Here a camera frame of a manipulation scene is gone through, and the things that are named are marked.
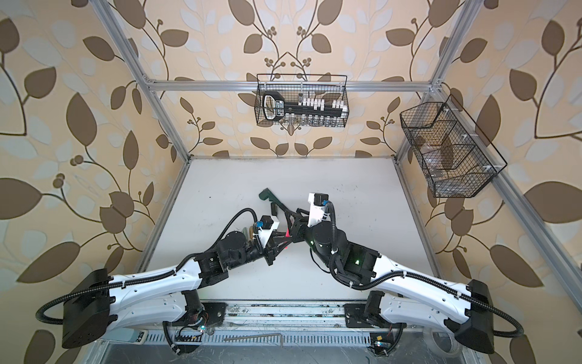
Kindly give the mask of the pink highlighter pen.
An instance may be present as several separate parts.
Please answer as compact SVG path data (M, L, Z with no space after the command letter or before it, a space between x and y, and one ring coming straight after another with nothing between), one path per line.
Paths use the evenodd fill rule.
M283 244L280 246L280 248L282 250L286 249L290 244L292 244L293 242L293 237L290 235L289 231L286 231L286 235L285 235L286 240L283 242Z

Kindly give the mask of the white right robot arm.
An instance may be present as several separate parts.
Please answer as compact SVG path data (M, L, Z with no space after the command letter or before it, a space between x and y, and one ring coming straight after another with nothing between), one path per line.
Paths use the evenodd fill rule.
M350 242L336 226L334 212L322 207L315 206L311 212L285 210L284 214L291 238L306 242L336 282L368 292L367 320L373 326L404 323L442 329L459 344L494 353L497 309L485 283L446 282Z

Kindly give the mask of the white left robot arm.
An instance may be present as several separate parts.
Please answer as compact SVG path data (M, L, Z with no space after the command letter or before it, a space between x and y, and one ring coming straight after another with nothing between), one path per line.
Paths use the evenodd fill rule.
M207 318L199 289L226 280L230 270L247 263L264 259L272 264L291 241L279 232L247 239L233 231L175 267L114 276L104 268L95 270L63 299L62 347L82 347L115 329Z

